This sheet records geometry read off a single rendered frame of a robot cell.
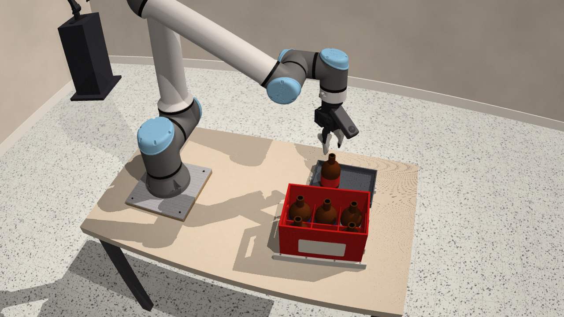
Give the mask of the brown bottle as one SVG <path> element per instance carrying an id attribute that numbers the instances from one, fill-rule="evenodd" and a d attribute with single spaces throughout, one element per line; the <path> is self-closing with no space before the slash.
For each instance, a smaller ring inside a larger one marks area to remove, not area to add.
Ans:
<path id="1" fill-rule="evenodd" d="M 348 225 L 347 228 L 343 229 L 342 231 L 344 232 L 359 232 L 357 229 L 355 229 L 356 224 L 351 221 Z"/>
<path id="2" fill-rule="evenodd" d="M 356 224 L 356 227 L 361 227 L 362 214 L 358 209 L 358 202 L 351 201 L 350 207 L 347 207 L 341 214 L 340 225 L 347 226 L 351 221 Z"/>
<path id="3" fill-rule="evenodd" d="M 302 195 L 298 195 L 296 202 L 292 203 L 289 209 L 289 220 L 294 221 L 294 217 L 298 215 L 302 221 L 311 222 L 312 210 Z"/>
<path id="4" fill-rule="evenodd" d="M 323 200 L 323 205 L 319 206 L 315 212 L 315 223 L 336 225 L 337 212 L 331 204 L 332 200 L 328 198 Z"/>
<path id="5" fill-rule="evenodd" d="M 308 228 L 308 226 L 302 222 L 302 218 L 299 215 L 294 217 L 294 222 L 290 225 Z"/>
<path id="6" fill-rule="evenodd" d="M 336 161 L 336 155 L 330 153 L 328 160 L 322 165 L 321 187 L 338 188 L 340 185 L 341 167 Z"/>

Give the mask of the red box with cut-out openings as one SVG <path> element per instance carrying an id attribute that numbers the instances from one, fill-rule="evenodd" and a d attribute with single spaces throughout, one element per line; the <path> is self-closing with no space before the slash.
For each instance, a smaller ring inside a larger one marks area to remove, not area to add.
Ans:
<path id="1" fill-rule="evenodd" d="M 289 209 L 298 195 L 304 196 L 312 210 L 311 222 L 303 221 L 308 228 L 290 225 L 294 221 L 289 220 Z M 316 210 L 327 198 L 336 209 L 336 225 L 313 223 Z M 351 201 L 358 202 L 363 217 L 361 227 L 355 227 L 359 233 L 341 231 L 347 228 L 340 225 L 341 213 Z M 361 262 L 368 238 L 369 201 L 367 191 L 289 183 L 278 225 L 280 254 Z"/>

